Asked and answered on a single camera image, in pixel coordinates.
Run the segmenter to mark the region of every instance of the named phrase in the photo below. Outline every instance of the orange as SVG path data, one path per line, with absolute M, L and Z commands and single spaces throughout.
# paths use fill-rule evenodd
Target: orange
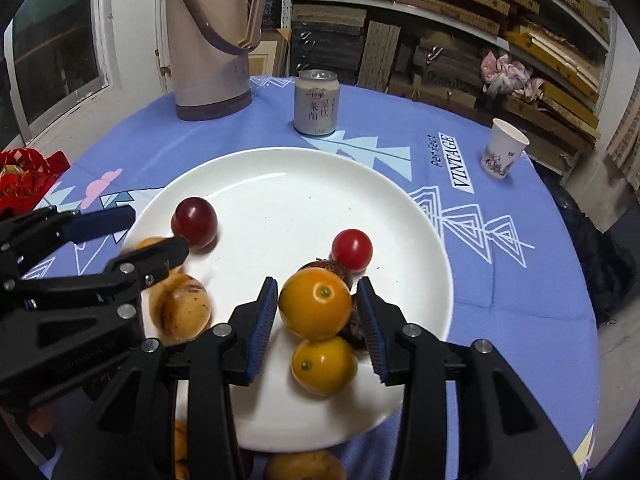
M 357 371 L 355 350 L 338 336 L 324 341 L 303 341 L 291 358 L 291 372 L 300 385 L 322 396 L 341 392 Z
M 353 308 L 343 280 L 319 267 L 291 276 L 282 287 L 278 307 L 286 327 L 310 341 L 329 339 L 340 332 Z

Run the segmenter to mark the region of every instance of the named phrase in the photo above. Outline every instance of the pink cloud pattern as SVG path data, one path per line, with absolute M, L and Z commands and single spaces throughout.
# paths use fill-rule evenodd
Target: pink cloud pattern
M 107 171 L 103 176 L 98 180 L 94 180 L 87 187 L 84 192 L 84 200 L 80 203 L 80 209 L 87 209 L 96 198 L 100 196 L 111 182 L 116 180 L 117 176 L 122 173 L 122 168 L 118 168 L 114 171 Z

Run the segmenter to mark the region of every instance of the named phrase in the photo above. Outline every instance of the blue tablecloth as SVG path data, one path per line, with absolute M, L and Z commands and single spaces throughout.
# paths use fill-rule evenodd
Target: blue tablecloth
M 185 171 L 249 148 L 301 146 L 351 156 L 404 189 L 440 235 L 454 280 L 449 340 L 491 340 L 569 449 L 580 447 L 576 460 L 584 470 L 598 403 L 593 312 L 571 240 L 526 155 L 507 178 L 494 180 L 478 163 L 489 134 L 484 126 L 348 86 L 341 89 L 337 131 L 302 137 L 291 124 L 292 80 L 253 78 L 252 91 L 245 110 L 199 123 L 177 119 L 172 95 L 157 99 L 92 146 L 40 205 L 91 211 L 129 203 L 139 213 Z M 31 275 L 99 272 L 124 235 L 69 244 Z M 457 471 L 456 419 L 451 413 L 448 478 Z M 393 416 L 334 451 L 350 478 L 387 478 L 397 434 Z M 252 478 L 261 478 L 260 463 Z

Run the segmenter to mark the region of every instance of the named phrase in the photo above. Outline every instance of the window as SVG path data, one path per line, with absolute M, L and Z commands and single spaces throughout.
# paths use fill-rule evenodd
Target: window
M 22 134 L 29 140 L 101 88 L 91 0 L 25 0 L 10 30 L 19 104 L 29 125 Z
M 2 44 L 0 44 L 0 147 L 4 147 L 20 135 L 11 102 L 9 78 L 2 67 L 4 64 Z

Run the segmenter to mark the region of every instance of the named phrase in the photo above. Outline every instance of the red cherry tomato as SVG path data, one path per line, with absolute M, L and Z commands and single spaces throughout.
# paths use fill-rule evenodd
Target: red cherry tomato
M 218 234 L 218 216 L 213 206 L 203 198 L 185 198 L 175 208 L 171 229 L 184 236 L 197 248 L 209 245 Z
M 366 269 L 372 256 L 371 240 L 358 229 L 347 229 L 338 233 L 331 245 L 331 258 L 353 272 Z

